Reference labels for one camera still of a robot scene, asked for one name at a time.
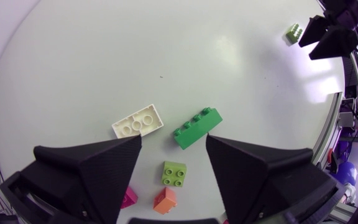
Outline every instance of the small green lego brick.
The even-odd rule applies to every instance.
[[[186,164],[165,161],[161,183],[165,185],[182,187],[185,180],[186,171]]]
[[[183,128],[178,128],[173,132],[176,142],[182,149],[186,149],[194,142],[203,137],[208,131],[212,130],[222,121],[216,109],[205,108],[200,114],[187,121]]]
[[[299,24],[293,24],[285,35],[291,44],[295,44],[301,37],[302,32],[303,29],[299,28]]]

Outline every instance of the round white table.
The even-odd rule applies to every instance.
[[[183,151],[172,132],[210,106],[223,117],[213,135],[312,148],[344,89],[342,60],[311,61],[314,45],[289,46],[284,34],[321,13],[313,0],[41,1],[0,60],[2,173],[30,164],[36,145],[114,139],[113,123],[153,103],[165,126],[142,138],[130,182],[139,200],[118,223],[221,216],[205,137]],[[160,215],[164,161],[188,173]]]

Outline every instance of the metal frame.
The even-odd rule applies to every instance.
[[[320,162],[323,169],[327,166],[327,155],[329,149],[336,145],[339,135],[341,134],[342,128],[339,126],[338,118],[342,98],[343,92],[334,94],[327,120],[316,144],[313,147],[314,156],[312,163],[317,164]]]

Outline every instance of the white lego brick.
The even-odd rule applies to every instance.
[[[164,126],[154,105],[150,105],[140,111],[111,125],[117,138],[125,138],[140,134],[145,136]]]

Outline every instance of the pink lego brick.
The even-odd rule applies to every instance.
[[[137,202],[137,195],[135,192],[131,189],[130,186],[128,186],[127,191],[125,192],[124,200],[122,200],[121,209],[129,207]]]

